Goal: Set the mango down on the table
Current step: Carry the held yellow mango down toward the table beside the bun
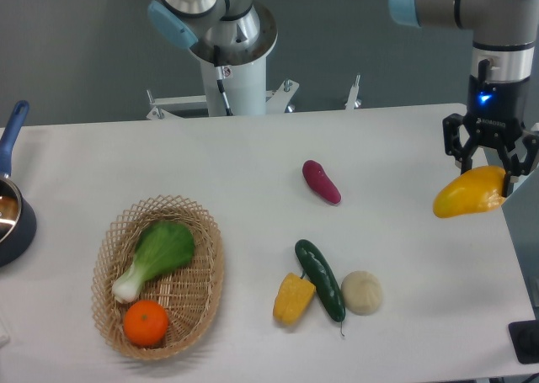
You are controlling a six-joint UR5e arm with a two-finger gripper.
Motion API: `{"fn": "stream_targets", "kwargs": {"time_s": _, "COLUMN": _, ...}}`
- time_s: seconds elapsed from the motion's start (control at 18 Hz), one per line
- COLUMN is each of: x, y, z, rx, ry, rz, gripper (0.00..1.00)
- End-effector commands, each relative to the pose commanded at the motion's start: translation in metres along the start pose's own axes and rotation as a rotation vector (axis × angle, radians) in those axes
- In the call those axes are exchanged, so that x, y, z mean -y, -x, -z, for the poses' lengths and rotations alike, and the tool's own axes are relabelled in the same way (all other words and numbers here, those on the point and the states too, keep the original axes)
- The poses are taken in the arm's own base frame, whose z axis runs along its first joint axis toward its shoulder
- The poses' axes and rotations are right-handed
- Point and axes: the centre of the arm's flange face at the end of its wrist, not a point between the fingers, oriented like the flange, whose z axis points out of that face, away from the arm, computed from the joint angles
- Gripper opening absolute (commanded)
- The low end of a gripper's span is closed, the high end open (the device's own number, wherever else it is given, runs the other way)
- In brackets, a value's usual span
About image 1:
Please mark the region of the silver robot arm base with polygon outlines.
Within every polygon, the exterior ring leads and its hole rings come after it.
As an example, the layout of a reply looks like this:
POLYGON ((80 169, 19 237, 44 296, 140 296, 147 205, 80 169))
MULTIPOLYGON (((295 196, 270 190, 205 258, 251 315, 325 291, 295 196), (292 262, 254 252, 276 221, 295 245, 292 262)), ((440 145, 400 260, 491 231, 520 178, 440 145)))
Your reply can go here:
POLYGON ((263 58, 278 34, 273 14, 254 0, 157 0, 147 16, 169 43, 213 66, 263 58))

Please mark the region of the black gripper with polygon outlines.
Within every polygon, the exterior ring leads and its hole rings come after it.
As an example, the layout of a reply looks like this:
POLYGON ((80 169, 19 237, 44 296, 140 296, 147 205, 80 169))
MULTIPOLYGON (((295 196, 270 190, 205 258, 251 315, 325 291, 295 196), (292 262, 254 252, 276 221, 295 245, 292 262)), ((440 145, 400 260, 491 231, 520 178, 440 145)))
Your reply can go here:
POLYGON ((446 155, 454 157, 461 174, 472 169, 472 157, 479 146, 497 150, 504 169, 502 196, 510 196, 515 183, 538 165, 538 134, 523 133, 529 88, 530 78, 488 83, 470 75, 467 113, 451 114, 442 120, 446 155), (461 140, 461 128, 468 134, 465 143, 461 140))

